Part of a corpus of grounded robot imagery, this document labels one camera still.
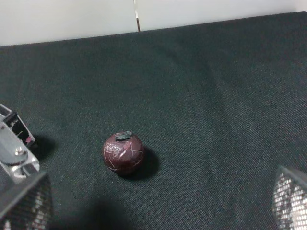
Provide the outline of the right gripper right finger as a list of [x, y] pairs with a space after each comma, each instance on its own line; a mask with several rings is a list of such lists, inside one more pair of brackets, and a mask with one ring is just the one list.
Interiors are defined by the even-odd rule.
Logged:
[[272, 196], [272, 213], [280, 230], [307, 228], [307, 174], [280, 166]]

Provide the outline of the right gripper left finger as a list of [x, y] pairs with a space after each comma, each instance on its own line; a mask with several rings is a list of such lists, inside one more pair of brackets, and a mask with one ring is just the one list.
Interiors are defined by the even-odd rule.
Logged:
[[4, 123], [14, 111], [0, 106], [0, 228], [48, 230], [52, 219], [49, 176], [40, 163]]

